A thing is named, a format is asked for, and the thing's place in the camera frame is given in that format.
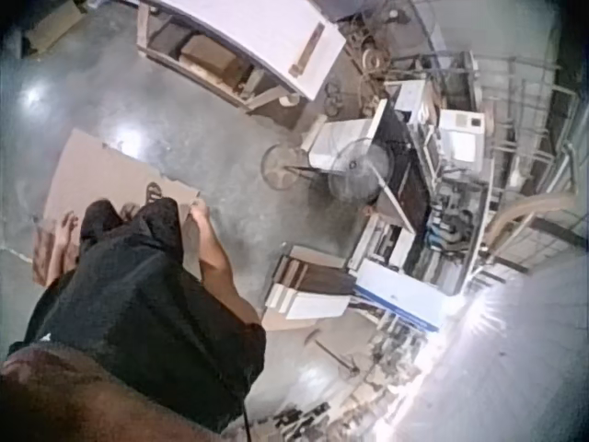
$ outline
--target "wire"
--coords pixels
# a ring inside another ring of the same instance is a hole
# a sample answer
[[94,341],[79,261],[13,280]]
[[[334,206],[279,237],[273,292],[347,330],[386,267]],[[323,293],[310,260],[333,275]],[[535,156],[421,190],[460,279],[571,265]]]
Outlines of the wire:
[[251,433],[249,432],[249,420],[248,420],[248,412],[246,411],[246,403],[243,403],[243,422],[246,427],[246,435],[248,437],[248,442],[251,442]]

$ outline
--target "cardboard sheet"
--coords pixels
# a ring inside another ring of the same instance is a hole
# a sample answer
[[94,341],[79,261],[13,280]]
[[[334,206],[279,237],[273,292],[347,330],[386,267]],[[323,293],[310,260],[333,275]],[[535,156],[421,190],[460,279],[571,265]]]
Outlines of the cardboard sheet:
[[84,14],[80,12],[74,2],[68,0],[55,8],[51,14],[41,20],[35,28],[28,30],[25,35],[37,52],[45,52],[83,17]]
[[[98,199],[110,200],[120,211],[125,203],[143,206],[164,196],[173,198],[179,204],[184,266],[199,276],[198,228],[188,218],[190,204],[198,194],[196,189],[170,180],[148,164],[74,129],[53,175],[43,218],[54,222],[73,210],[81,220],[86,208]],[[78,225],[72,233],[76,245],[79,245],[79,228]]]

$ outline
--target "wall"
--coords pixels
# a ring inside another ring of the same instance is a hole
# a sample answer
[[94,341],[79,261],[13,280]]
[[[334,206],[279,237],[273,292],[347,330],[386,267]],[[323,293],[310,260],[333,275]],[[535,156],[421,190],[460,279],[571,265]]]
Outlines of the wall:
[[483,292],[397,427],[414,440],[565,440],[587,415],[587,255]]

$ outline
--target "white table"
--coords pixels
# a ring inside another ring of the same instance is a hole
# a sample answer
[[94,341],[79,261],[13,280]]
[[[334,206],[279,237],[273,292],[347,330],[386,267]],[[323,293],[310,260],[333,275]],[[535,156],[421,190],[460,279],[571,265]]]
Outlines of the white table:
[[[230,99],[234,104],[249,109],[293,93],[309,100],[315,99],[345,43],[337,27],[307,0],[148,0],[147,3],[187,18],[209,37],[258,68],[247,82],[245,94],[233,94],[236,96]],[[163,54],[155,54],[148,47],[150,37],[145,24],[148,18],[149,8],[142,2],[137,27],[139,49],[160,62],[178,68],[170,62],[173,60],[171,57],[162,59]],[[313,43],[311,37],[318,28],[322,31]],[[307,55],[305,62],[302,60],[304,52]],[[302,68],[300,74],[293,73],[293,66],[298,64]],[[251,93],[264,72],[271,74],[278,85],[252,97]],[[205,73],[198,76],[197,81],[208,83],[206,86],[209,88],[219,89],[218,81],[211,81]],[[224,98],[232,95],[222,87],[215,92],[221,92]]]

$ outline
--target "cardboard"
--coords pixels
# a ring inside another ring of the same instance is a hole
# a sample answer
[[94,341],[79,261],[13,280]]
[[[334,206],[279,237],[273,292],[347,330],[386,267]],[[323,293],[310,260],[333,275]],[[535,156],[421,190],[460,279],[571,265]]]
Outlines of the cardboard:
[[[188,218],[190,204],[198,194],[196,189],[74,129],[53,175],[43,218],[55,222],[72,210],[81,221],[86,208],[99,199],[108,199],[119,212],[126,203],[143,206],[156,198],[173,198],[179,205],[184,266],[200,276],[198,228]],[[80,225],[72,232],[75,245],[79,245]]]
[[80,12],[72,0],[58,6],[41,20],[35,28],[28,30],[25,35],[30,45],[38,53],[45,52],[62,37],[73,25],[80,21],[84,14]]
[[195,35],[180,50],[180,62],[195,63],[230,87],[236,87],[249,68],[249,63],[237,57],[227,48],[209,39]]

